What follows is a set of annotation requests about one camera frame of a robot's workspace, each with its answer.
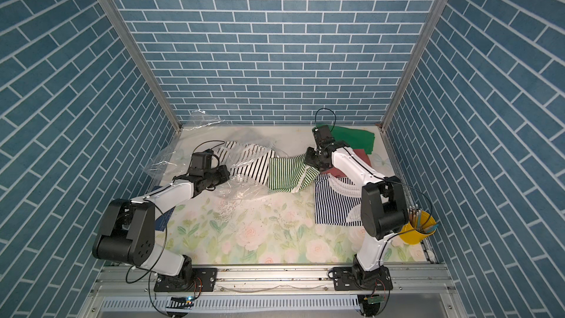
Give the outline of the yellow cup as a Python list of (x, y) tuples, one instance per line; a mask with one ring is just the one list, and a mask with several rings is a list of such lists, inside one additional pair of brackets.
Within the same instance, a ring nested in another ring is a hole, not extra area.
[(411, 209), (408, 215), (408, 222), (400, 231), (400, 238), (406, 244), (420, 244), (435, 233), (437, 221), (430, 213), (421, 209)]

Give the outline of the blue white striped garment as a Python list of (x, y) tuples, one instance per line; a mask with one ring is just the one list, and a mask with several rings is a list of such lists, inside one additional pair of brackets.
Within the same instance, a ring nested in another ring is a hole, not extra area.
[(359, 195), (350, 179), (319, 175), (314, 181), (316, 224), (361, 226)]

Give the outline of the aluminium front rail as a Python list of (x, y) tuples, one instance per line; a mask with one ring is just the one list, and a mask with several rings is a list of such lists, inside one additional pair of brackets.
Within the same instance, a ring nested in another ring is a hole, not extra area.
[(388, 264), (391, 289), (362, 290), (337, 264), (196, 266), (198, 289), (153, 292), (154, 279), (126, 284), (108, 266), (80, 317), (465, 317), (446, 266)]

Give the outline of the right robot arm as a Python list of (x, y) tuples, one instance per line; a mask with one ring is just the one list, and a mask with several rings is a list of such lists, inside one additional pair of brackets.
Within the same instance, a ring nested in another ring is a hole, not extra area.
[(316, 146), (309, 147), (305, 164), (319, 171), (337, 168), (360, 191), (360, 221), (366, 234), (353, 259), (350, 276), (355, 287), (389, 293), (393, 289), (388, 268), (383, 265), (387, 244), (408, 223), (403, 184), (372, 169), (344, 141), (337, 141), (327, 125), (312, 129)]

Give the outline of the floral table mat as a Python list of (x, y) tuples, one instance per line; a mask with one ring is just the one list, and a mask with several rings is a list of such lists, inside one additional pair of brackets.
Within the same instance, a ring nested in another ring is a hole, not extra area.
[[(198, 151), (240, 139), (273, 145), (281, 156), (296, 156), (315, 146), (310, 126), (212, 127), (183, 131), (175, 140), (175, 151), (188, 158), (197, 145), (210, 142)], [(377, 127), (351, 130), (373, 133), (374, 147), (369, 155), (372, 167), (384, 175), (394, 174), (385, 144)], [(272, 193), (261, 197), (230, 199), (216, 190), (206, 191), (180, 203), (169, 219), (166, 250), (187, 255), (194, 264), (342, 264), (353, 261), (360, 249), (362, 226), (335, 226), (318, 223), (315, 217), (317, 191), (309, 185), (296, 193)], [(389, 243), (384, 262), (427, 262), (421, 244), (410, 245), (395, 238)]]

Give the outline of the red garment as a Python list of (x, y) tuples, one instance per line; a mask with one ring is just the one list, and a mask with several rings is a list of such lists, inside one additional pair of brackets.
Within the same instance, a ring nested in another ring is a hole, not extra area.
[(368, 159), (360, 158), (355, 152), (356, 150), (349, 147), (337, 149), (331, 156), (331, 168), (323, 171), (322, 174), (337, 178), (350, 178), (353, 181), (363, 180), (374, 169), (366, 163)]

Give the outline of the clear plastic vacuum bag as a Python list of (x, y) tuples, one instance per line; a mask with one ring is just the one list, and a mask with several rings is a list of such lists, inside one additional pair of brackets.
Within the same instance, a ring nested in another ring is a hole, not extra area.
[(209, 189), (231, 200), (255, 199), (268, 193), (269, 161), (282, 156), (276, 141), (255, 127), (230, 126), (203, 110), (194, 111), (181, 134), (153, 156), (143, 171), (156, 181), (171, 183), (193, 174), (219, 176)]

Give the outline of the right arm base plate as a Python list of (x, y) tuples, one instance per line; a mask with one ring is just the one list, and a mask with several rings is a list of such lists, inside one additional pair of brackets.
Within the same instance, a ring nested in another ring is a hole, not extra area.
[(359, 266), (337, 266), (328, 271), (336, 291), (391, 291), (394, 286), (386, 266), (367, 272)]

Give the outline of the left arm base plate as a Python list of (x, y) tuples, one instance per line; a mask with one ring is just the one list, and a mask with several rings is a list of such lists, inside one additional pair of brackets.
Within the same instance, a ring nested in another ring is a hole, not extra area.
[(179, 275), (158, 275), (154, 291), (161, 292), (212, 292), (216, 284), (218, 269), (214, 267), (192, 267), (182, 269)]

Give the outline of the black white striped garment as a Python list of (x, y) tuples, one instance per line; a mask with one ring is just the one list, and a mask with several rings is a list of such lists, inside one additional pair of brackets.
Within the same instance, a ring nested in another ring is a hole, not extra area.
[(276, 152), (259, 144), (228, 141), (216, 150), (221, 165), (225, 165), (231, 180), (252, 182), (266, 186), (269, 182), (269, 165)]

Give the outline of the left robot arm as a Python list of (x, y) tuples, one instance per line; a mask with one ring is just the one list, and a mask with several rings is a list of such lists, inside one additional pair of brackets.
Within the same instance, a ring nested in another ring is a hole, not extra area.
[(194, 269), (192, 259), (166, 250), (156, 240), (156, 222), (180, 203), (213, 191), (230, 179), (213, 150), (194, 153), (188, 171), (153, 192), (110, 202), (101, 218), (93, 256), (157, 274), (156, 292), (211, 292), (216, 269)]

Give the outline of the pens in yellow cup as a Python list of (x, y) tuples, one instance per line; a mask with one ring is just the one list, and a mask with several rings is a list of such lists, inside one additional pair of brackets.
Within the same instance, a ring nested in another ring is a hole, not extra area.
[(408, 209), (409, 223), (416, 232), (421, 234), (432, 234), (438, 228), (438, 222), (435, 221), (432, 213), (428, 213), (418, 207), (410, 207)]

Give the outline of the green white striped garment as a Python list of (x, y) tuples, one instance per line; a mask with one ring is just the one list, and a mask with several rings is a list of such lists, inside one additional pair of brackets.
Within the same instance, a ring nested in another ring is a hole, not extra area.
[(273, 192), (298, 193), (312, 184), (319, 170), (305, 163), (305, 155), (269, 159), (268, 187)]

